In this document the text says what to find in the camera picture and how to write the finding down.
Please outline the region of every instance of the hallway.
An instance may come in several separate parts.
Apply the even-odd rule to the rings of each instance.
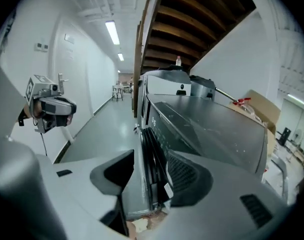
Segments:
[[[124,94],[123,101],[110,100],[77,134],[61,163],[74,162],[115,151],[134,150],[134,172],[123,191],[124,212],[133,215],[148,209],[142,197],[142,184],[138,165],[138,135],[133,128],[137,119],[133,117],[131,96]]]

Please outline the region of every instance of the ceiling light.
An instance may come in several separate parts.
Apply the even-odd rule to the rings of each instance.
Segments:
[[[297,102],[300,102],[301,104],[303,104],[303,105],[304,105],[304,101],[300,100],[299,98],[294,97],[294,96],[293,96],[293,95],[291,95],[291,94],[288,94],[287,96],[289,96],[290,98],[292,98],[292,99],[296,100]]]
[[[105,25],[106,25],[108,33],[110,34],[110,37],[112,39],[113,44],[119,45],[120,44],[120,40],[119,40],[117,28],[116,28],[116,23],[114,22],[114,20],[107,21],[105,23]]]
[[[124,58],[123,58],[123,54],[122,54],[122,53],[118,53],[117,55],[118,55],[118,57],[120,58],[120,61],[124,61]]]

